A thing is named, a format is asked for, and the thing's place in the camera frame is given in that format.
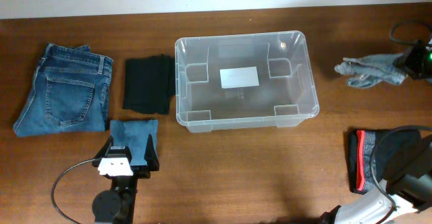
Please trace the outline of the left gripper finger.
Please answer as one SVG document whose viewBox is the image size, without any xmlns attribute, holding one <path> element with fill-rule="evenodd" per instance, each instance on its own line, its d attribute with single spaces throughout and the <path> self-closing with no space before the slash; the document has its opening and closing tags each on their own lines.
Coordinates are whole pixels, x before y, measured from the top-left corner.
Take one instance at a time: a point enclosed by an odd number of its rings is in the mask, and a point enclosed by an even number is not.
<svg viewBox="0 0 432 224">
<path fill-rule="evenodd" d="M 113 137 L 109 136 L 103 147 L 98 151 L 98 153 L 94 156 L 95 159 L 103 158 L 109 151 L 109 149 L 113 145 Z"/>
<path fill-rule="evenodd" d="M 148 135 L 146 142 L 146 150 L 144 153 L 144 159 L 146 161 L 146 166 L 149 171 L 159 170 L 159 160 L 157 156 L 157 149 L 153 142 L 153 137 L 151 134 Z"/>
</svg>

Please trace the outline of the small teal blue cloth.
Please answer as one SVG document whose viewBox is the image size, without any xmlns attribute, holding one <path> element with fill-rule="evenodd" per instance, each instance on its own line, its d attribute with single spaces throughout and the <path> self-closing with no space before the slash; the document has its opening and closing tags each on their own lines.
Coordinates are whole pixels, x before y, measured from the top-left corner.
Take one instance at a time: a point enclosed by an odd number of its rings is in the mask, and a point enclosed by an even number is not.
<svg viewBox="0 0 432 224">
<path fill-rule="evenodd" d="M 130 149 L 131 166 L 148 165 L 144 159 L 148 136 L 153 139 L 154 149 L 157 150 L 157 129 L 159 122 L 156 119 L 148 121 L 110 121 L 110 135 L 114 146 L 127 146 Z"/>
</svg>

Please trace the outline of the light blue denim shorts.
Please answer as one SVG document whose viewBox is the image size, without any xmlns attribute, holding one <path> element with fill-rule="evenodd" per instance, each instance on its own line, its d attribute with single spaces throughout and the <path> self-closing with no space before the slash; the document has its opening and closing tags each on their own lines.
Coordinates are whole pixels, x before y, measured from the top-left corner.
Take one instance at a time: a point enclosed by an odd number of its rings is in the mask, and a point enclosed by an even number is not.
<svg viewBox="0 0 432 224">
<path fill-rule="evenodd" d="M 352 76 L 346 80 L 348 86 L 353 88 L 371 88 L 381 82 L 401 85 L 408 74 L 394 66 L 394 62 L 402 54 L 377 54 L 361 58 L 343 58 L 343 62 L 334 67 L 334 70 L 343 76 Z"/>
</svg>

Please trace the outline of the black cloth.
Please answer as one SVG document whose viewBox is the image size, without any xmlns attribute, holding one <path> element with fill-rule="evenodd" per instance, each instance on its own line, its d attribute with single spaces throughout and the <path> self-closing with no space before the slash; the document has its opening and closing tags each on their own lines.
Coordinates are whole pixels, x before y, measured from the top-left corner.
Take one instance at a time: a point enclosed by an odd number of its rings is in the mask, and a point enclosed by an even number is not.
<svg viewBox="0 0 432 224">
<path fill-rule="evenodd" d="M 126 60 L 124 109 L 167 115 L 175 93 L 173 57 L 161 54 Z"/>
</svg>

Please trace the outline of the black shorts red waistband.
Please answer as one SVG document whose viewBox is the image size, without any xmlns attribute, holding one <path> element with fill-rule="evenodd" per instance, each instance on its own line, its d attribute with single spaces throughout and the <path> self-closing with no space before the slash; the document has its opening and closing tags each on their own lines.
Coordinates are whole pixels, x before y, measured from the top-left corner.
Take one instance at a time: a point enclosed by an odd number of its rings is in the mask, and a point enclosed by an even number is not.
<svg viewBox="0 0 432 224">
<path fill-rule="evenodd" d="M 383 179 L 388 161 L 404 146 L 421 140 L 418 130 L 404 130 L 386 136 L 387 130 L 354 129 L 348 134 L 348 177 L 350 191 L 366 194 L 375 187 L 372 172 L 377 181 Z"/>
</svg>

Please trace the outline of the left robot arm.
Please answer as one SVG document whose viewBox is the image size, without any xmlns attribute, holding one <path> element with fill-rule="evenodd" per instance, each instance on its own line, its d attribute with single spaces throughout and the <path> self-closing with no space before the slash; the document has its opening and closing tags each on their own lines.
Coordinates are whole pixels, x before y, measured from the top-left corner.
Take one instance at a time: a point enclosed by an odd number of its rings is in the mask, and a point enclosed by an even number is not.
<svg viewBox="0 0 432 224">
<path fill-rule="evenodd" d="M 114 145 L 110 136 L 95 155 L 92 166 L 111 180 L 110 189 L 97 194 L 92 202 L 95 223 L 132 223 L 138 180 L 148 179 L 159 170 L 153 137 L 148 135 L 142 150 L 132 150 Z"/>
</svg>

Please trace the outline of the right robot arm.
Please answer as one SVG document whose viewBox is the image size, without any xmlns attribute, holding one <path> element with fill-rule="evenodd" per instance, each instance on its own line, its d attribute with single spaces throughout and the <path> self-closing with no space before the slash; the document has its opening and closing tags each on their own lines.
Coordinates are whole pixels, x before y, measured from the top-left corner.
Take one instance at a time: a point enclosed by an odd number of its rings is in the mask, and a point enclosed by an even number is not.
<svg viewBox="0 0 432 224">
<path fill-rule="evenodd" d="M 406 78 L 431 80 L 431 43 L 404 42 L 400 54 L 345 58 L 336 72 L 347 84 L 370 88 L 380 82 L 400 85 Z M 350 190 L 360 198 L 323 213 L 319 223 L 391 223 L 431 207 L 431 128 L 408 125 L 392 130 L 353 129 L 348 140 Z"/>
</svg>

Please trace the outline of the dark blue folded jeans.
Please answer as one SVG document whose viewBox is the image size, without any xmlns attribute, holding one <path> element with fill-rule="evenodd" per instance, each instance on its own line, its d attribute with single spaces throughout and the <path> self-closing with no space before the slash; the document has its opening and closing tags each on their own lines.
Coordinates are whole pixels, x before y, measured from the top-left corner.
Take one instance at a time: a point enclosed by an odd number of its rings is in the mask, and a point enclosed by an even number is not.
<svg viewBox="0 0 432 224">
<path fill-rule="evenodd" d="M 32 77 L 26 104 L 13 125 L 18 137 L 104 132 L 108 127 L 113 60 L 88 45 L 49 43 Z"/>
</svg>

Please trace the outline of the clear plastic storage bin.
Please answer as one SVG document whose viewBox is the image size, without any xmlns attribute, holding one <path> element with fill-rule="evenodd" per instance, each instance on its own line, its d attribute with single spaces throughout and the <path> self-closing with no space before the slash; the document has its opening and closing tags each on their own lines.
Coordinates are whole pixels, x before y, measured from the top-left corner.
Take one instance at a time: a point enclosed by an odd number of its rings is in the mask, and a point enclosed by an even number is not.
<svg viewBox="0 0 432 224">
<path fill-rule="evenodd" d="M 192 133 L 295 127 L 319 114 L 298 30 L 185 37 L 175 42 L 176 119 Z M 223 89 L 221 69 L 256 67 L 259 85 Z"/>
</svg>

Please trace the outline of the white label in bin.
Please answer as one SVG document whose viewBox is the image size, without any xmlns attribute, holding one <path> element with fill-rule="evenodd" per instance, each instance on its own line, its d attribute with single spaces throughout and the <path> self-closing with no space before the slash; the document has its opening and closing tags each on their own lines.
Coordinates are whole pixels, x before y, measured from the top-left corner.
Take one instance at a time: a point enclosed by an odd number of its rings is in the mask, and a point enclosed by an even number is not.
<svg viewBox="0 0 432 224">
<path fill-rule="evenodd" d="M 244 88 L 259 85 L 259 77 L 256 67 L 240 67 L 221 69 L 220 79 L 223 89 Z"/>
</svg>

